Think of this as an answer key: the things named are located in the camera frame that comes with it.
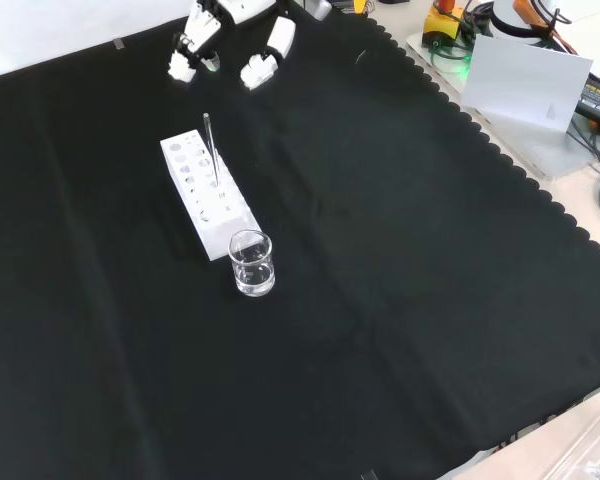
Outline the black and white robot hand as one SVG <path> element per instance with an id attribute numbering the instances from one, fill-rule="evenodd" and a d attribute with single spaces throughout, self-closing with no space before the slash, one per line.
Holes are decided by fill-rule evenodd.
<path id="1" fill-rule="evenodd" d="M 296 23 L 288 1 L 195 1 L 184 30 L 175 35 L 168 74 L 188 84 L 199 65 L 216 72 L 220 68 L 214 41 L 230 27 L 251 23 L 275 11 L 277 17 L 262 52 L 252 55 L 240 71 L 243 85 L 253 91 L 269 81 L 287 58 L 294 42 Z"/>

